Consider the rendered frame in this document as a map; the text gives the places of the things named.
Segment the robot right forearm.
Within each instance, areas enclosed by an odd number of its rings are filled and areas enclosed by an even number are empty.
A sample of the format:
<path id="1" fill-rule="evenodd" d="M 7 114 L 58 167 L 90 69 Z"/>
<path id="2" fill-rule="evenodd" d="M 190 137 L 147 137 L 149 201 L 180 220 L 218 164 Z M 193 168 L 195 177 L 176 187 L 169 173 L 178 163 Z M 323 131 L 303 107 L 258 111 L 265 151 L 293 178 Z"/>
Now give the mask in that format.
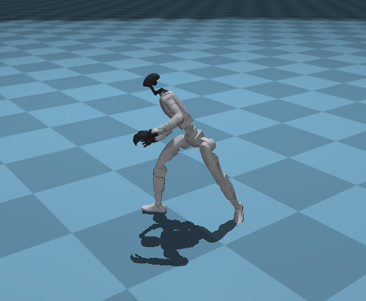
<path id="1" fill-rule="evenodd" d="M 165 137 L 167 137 L 169 134 L 171 134 L 172 133 L 172 129 L 171 130 L 169 130 L 168 132 L 166 132 L 165 134 L 163 134 L 163 135 L 159 135 L 158 137 L 155 137 L 155 140 L 156 141 L 158 141 L 158 140 L 164 140 L 165 139 Z"/>

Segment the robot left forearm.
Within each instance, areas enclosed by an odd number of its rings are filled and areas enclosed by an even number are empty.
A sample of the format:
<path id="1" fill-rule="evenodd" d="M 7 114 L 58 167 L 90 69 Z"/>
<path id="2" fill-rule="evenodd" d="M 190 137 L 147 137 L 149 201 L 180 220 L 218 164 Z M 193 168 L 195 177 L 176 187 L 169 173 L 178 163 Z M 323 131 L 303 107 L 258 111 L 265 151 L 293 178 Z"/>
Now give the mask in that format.
<path id="1" fill-rule="evenodd" d="M 181 118 L 182 117 L 179 114 L 174 115 L 166 123 L 164 123 L 164 124 L 162 124 L 162 125 L 160 125 L 160 126 L 158 126 L 156 128 L 153 128 L 151 130 L 151 134 L 158 133 L 158 136 L 165 134 L 169 130 L 174 129 L 175 128 L 175 125 L 181 120 Z M 156 137 L 158 137 L 158 136 L 156 136 Z"/>

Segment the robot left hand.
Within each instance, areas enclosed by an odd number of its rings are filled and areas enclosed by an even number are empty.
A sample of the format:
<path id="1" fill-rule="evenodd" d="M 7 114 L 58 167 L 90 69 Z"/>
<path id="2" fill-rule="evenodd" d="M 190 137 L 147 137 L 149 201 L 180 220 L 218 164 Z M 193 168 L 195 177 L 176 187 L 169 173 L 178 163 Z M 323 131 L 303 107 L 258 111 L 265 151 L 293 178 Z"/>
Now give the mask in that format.
<path id="1" fill-rule="evenodd" d="M 144 140 L 148 137 L 152 138 L 152 137 L 156 137 L 156 136 L 158 136 L 158 133 L 151 134 L 151 129 L 149 129 L 149 131 L 141 130 L 137 134 L 134 135 L 133 142 L 137 146 L 137 143 L 140 142 L 141 140 Z"/>

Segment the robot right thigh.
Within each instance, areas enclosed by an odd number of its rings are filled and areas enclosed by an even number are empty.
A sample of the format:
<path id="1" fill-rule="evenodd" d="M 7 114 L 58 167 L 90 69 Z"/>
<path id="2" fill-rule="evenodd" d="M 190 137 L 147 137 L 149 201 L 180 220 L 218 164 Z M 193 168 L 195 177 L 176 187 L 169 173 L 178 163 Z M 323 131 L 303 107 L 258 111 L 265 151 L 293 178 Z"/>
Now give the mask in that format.
<path id="1" fill-rule="evenodd" d="M 184 136 L 185 135 L 178 135 L 172 139 L 161 152 L 155 165 L 155 175 L 157 177 L 164 177 L 167 174 L 167 168 L 164 164 L 178 154 L 180 147 L 183 149 L 188 149 L 190 147 Z"/>

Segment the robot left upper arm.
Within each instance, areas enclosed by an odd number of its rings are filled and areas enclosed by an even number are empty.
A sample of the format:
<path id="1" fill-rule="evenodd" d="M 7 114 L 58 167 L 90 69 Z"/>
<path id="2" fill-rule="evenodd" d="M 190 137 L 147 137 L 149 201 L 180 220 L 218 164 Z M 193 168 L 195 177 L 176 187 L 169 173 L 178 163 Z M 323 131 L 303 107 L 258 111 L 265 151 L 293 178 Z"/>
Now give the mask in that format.
<path id="1" fill-rule="evenodd" d="M 174 115 L 179 114 L 182 118 L 176 125 L 182 125 L 184 122 L 184 116 L 180 111 L 179 107 L 177 106 L 174 97 L 171 94 L 167 94 L 162 98 L 163 103 L 165 106 L 168 107 L 170 112 Z"/>

